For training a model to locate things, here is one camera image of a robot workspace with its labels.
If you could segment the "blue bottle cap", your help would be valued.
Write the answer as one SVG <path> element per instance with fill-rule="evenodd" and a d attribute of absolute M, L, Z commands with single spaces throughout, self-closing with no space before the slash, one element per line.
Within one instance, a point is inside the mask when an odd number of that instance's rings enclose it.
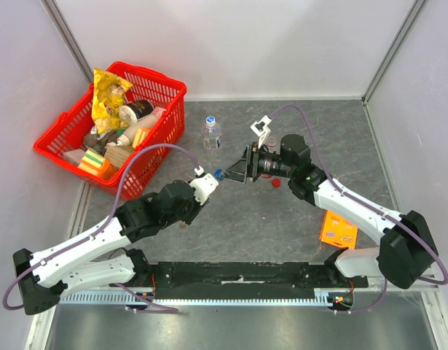
<path fill-rule="evenodd" d="M 218 181 L 224 181 L 224 175 L 223 175 L 223 170 L 218 168 L 216 169 L 216 171 L 214 172 L 214 177 L 218 180 Z"/>

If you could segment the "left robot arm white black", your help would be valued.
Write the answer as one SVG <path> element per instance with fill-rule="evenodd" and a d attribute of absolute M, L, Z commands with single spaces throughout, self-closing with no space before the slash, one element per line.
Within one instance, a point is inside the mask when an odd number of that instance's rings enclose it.
<path fill-rule="evenodd" d="M 29 316 L 42 313 L 55 306 L 71 285 L 84 280 L 75 275 L 75 268 L 155 236 L 176 222 L 191 224 L 217 186 L 210 175 L 190 182 L 176 180 L 159 192 L 125 202 L 95 227 L 53 248 L 16 251 L 12 259 L 21 308 Z"/>

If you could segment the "small clear water bottle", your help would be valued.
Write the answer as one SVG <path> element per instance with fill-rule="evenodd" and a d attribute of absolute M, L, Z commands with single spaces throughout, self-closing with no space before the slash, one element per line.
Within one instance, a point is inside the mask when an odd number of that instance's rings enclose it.
<path fill-rule="evenodd" d="M 203 145 L 206 149 L 218 149 L 222 145 L 222 130 L 215 117 L 209 116 L 205 119 Z"/>

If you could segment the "red label clear bottle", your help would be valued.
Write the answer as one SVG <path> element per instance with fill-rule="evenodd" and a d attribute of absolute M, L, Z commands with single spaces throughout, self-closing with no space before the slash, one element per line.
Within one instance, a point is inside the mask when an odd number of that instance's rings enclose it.
<path fill-rule="evenodd" d="M 273 136 L 270 136 L 270 137 L 267 139 L 266 145 L 267 145 L 269 148 L 275 148 L 275 147 L 277 146 L 277 139 L 276 139 L 275 137 L 273 137 Z"/>

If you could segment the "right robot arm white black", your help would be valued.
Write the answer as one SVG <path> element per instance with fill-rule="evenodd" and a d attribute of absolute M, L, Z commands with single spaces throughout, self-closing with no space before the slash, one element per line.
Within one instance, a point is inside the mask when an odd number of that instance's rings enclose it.
<path fill-rule="evenodd" d="M 339 215 L 375 242 L 373 249 L 336 254 L 323 274 L 333 287 L 341 287 L 350 277 L 383 276 L 396 287 L 409 289 L 439 255 L 423 215 L 390 210 L 347 189 L 312 162 L 300 135 L 284 136 L 279 152 L 252 143 L 221 172 L 223 178 L 239 183 L 254 182 L 261 175 L 287 178 L 298 199 Z"/>

